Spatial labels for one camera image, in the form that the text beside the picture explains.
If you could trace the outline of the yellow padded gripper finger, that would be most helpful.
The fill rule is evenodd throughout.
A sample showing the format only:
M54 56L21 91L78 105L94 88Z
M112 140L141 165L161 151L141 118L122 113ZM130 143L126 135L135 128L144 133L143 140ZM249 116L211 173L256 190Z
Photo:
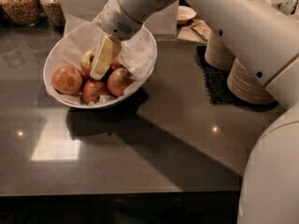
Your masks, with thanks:
M106 35L95 50L90 76L100 80L121 51L121 41L115 35Z

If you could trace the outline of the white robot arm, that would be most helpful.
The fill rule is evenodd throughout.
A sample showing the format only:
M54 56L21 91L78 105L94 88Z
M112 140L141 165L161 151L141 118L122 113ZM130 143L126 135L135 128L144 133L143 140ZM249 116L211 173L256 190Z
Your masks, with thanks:
M130 39L177 0L108 0L95 22ZM285 108L249 156L237 224L299 224L299 22L261 0L185 0Z

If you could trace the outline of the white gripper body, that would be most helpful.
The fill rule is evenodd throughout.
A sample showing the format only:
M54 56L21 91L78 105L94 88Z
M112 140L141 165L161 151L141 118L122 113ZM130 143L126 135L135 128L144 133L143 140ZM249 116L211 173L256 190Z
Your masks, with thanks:
M108 0L102 10L102 29L120 40L131 39L142 27L141 0Z

